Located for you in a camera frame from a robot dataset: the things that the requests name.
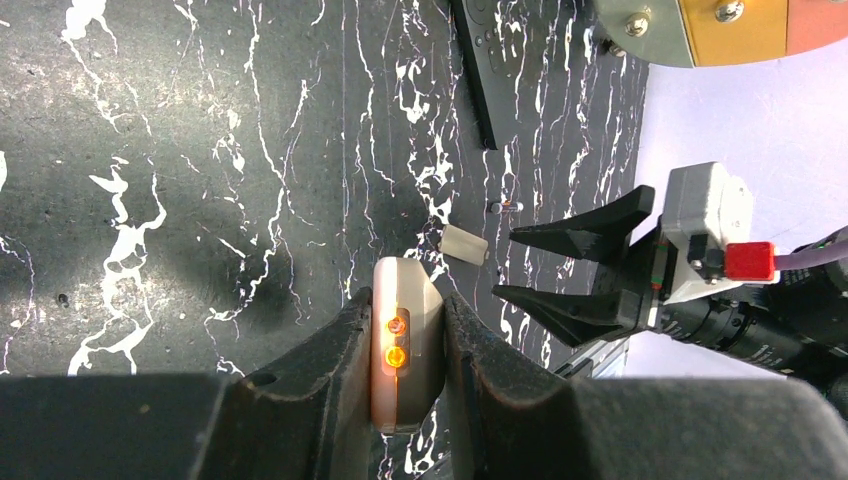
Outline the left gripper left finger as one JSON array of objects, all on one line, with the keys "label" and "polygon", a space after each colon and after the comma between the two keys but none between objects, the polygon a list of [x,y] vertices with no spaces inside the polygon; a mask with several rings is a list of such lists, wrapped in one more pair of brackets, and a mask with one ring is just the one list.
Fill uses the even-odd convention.
[{"label": "left gripper left finger", "polygon": [[1,381],[5,479],[364,479],[369,288],[234,379],[158,373]]}]

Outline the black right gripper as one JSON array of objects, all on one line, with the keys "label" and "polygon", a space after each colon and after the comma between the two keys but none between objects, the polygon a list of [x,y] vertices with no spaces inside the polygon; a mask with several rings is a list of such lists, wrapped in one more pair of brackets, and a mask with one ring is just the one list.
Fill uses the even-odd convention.
[{"label": "black right gripper", "polygon": [[[546,224],[512,229],[512,242],[576,260],[608,263],[629,245],[633,230],[654,207],[655,189],[640,185],[591,211]],[[611,264],[599,265],[593,295],[497,285],[492,293],[520,308],[569,347],[614,341],[648,329],[660,229],[654,227]]]}]

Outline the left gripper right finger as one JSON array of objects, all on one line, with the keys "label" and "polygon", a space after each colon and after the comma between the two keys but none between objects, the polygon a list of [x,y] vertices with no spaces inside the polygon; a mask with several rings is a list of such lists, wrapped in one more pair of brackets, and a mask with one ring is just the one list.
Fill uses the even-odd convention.
[{"label": "left gripper right finger", "polygon": [[795,380],[563,379],[444,301],[458,479],[843,479],[847,428]]}]

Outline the beige battery cover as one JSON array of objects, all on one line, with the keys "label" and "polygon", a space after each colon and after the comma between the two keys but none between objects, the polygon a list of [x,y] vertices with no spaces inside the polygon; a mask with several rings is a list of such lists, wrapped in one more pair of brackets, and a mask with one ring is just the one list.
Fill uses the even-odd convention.
[{"label": "beige battery cover", "polygon": [[444,227],[438,248],[444,255],[475,266],[482,266],[489,255],[487,240],[454,225]]}]

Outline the white remote control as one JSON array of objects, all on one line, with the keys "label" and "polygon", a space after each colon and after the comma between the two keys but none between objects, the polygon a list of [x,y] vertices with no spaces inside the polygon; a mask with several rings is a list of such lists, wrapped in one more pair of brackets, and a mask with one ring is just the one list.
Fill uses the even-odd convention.
[{"label": "white remote control", "polygon": [[414,433],[445,384],[443,297],[418,260],[384,257],[371,307],[371,421],[385,435]]}]

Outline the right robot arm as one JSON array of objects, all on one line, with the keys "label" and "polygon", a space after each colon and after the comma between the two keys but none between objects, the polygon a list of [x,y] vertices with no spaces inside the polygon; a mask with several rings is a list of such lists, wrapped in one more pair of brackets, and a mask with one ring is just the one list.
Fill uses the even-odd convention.
[{"label": "right robot arm", "polygon": [[655,192],[639,186],[594,210],[519,227],[510,239],[597,264],[592,291],[559,294],[497,285],[495,296],[520,308],[571,347],[650,331],[791,378],[847,409],[847,263],[788,271],[767,285],[743,285],[685,302],[671,299],[678,250],[658,229],[632,241]]}]

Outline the dark green battery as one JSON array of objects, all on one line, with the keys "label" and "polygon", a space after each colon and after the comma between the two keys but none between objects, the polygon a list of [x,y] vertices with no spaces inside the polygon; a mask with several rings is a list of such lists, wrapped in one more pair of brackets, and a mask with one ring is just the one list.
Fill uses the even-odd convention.
[{"label": "dark green battery", "polygon": [[520,213],[524,210],[521,202],[493,202],[488,207],[488,212],[492,214],[513,214]]}]

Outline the aluminium frame rail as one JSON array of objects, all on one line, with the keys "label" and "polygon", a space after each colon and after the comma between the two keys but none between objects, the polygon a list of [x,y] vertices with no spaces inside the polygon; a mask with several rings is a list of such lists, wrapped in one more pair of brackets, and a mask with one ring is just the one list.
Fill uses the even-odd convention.
[{"label": "aluminium frame rail", "polygon": [[597,340],[580,347],[553,372],[562,378],[614,378],[624,375],[630,347],[629,339]]}]

